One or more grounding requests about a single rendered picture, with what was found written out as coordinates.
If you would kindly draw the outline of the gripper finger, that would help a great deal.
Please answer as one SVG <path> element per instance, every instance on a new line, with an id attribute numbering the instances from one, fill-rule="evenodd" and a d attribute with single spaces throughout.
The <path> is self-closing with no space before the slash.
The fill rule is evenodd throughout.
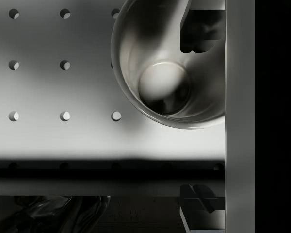
<path id="1" fill-rule="evenodd" d="M 205 185 L 180 187 L 179 212 L 186 233 L 226 233 L 226 200 Z"/>
<path id="2" fill-rule="evenodd" d="M 204 53 L 226 36 L 226 0 L 189 0 L 180 24 L 182 53 Z"/>

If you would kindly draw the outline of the white mug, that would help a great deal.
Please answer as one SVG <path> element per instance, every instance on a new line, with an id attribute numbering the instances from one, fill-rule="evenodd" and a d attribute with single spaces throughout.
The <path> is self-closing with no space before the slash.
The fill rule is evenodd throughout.
<path id="1" fill-rule="evenodd" d="M 178 129 L 224 122 L 226 39 L 204 53 L 182 53 L 180 24 L 189 0 L 126 0 L 115 21 L 111 58 L 131 104 Z"/>

